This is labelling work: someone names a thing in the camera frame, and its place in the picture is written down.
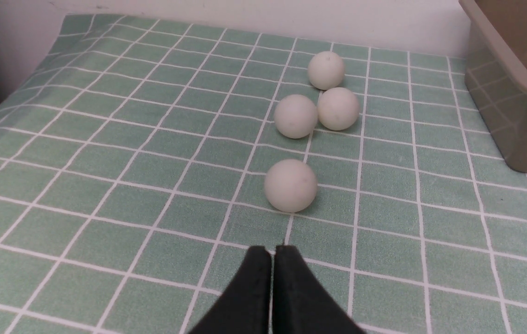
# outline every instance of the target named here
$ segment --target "table tennis ball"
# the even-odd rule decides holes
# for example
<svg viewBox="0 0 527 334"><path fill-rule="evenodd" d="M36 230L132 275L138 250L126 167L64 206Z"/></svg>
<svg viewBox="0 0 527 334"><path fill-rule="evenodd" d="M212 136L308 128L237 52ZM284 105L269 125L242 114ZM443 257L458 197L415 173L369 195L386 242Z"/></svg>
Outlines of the table tennis ball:
<svg viewBox="0 0 527 334"><path fill-rule="evenodd" d="M341 131L358 119L360 102L354 93L343 87L325 91L317 104L319 121L328 129Z"/></svg>
<svg viewBox="0 0 527 334"><path fill-rule="evenodd" d="M309 135L317 124L317 108L304 95L288 95L276 106L273 121L282 135L299 139Z"/></svg>
<svg viewBox="0 0 527 334"><path fill-rule="evenodd" d="M265 197L276 209L294 213L306 209L317 195L317 177L306 163L286 159L273 165L263 182Z"/></svg>
<svg viewBox="0 0 527 334"><path fill-rule="evenodd" d="M337 87L346 74L342 57L331 51L323 51L312 57L308 63L308 80L317 89L328 90Z"/></svg>

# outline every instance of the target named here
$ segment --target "gray object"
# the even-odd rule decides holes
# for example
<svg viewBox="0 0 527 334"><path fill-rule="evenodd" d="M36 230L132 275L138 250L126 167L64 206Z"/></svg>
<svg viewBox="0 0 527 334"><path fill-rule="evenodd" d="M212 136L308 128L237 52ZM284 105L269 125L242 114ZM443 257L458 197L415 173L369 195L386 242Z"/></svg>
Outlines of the gray object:
<svg viewBox="0 0 527 334"><path fill-rule="evenodd" d="M507 165L527 173L527 0L460 0L471 19L465 84Z"/></svg>

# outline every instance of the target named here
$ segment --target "green checkered tablecloth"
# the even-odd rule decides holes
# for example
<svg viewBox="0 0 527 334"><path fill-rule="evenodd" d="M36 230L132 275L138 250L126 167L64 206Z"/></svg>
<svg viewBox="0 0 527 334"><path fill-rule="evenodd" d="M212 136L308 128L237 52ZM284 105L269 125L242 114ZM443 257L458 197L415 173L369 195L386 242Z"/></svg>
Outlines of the green checkered tablecloth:
<svg viewBox="0 0 527 334"><path fill-rule="evenodd" d="M306 66L344 58L361 116L282 137ZM369 333L527 333L527 175L462 59L118 15L69 15L0 105L0 333L187 332L249 245L299 247ZM275 211L281 159L317 173Z"/></svg>

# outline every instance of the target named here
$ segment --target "white wall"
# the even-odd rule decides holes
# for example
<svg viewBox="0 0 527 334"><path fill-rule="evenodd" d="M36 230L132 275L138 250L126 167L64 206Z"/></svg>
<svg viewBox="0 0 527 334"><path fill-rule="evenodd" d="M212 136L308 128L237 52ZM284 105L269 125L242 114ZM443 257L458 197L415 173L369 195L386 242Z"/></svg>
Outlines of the white wall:
<svg viewBox="0 0 527 334"><path fill-rule="evenodd" d="M0 0L0 101L49 50L65 13L129 13L463 57L457 0Z"/></svg>

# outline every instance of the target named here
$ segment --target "white ball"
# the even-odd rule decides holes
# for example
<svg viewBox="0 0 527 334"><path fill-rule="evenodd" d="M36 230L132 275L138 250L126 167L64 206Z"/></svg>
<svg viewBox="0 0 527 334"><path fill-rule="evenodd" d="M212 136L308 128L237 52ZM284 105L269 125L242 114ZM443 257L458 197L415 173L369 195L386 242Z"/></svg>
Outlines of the white ball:
<svg viewBox="0 0 527 334"><path fill-rule="evenodd" d="M273 165L263 183L265 196L276 209L295 213L311 205L317 195L317 177L306 163L286 159Z"/></svg>
<svg viewBox="0 0 527 334"><path fill-rule="evenodd" d="M345 75L342 57L331 51L317 53L308 63L308 80L320 90L337 87Z"/></svg>
<svg viewBox="0 0 527 334"><path fill-rule="evenodd" d="M299 139L309 135L317 124L317 108L304 95L288 95L276 106L273 121L282 135Z"/></svg>
<svg viewBox="0 0 527 334"><path fill-rule="evenodd" d="M319 97L317 111L323 126L341 131L351 127L358 119L360 102L349 89L336 87Z"/></svg>

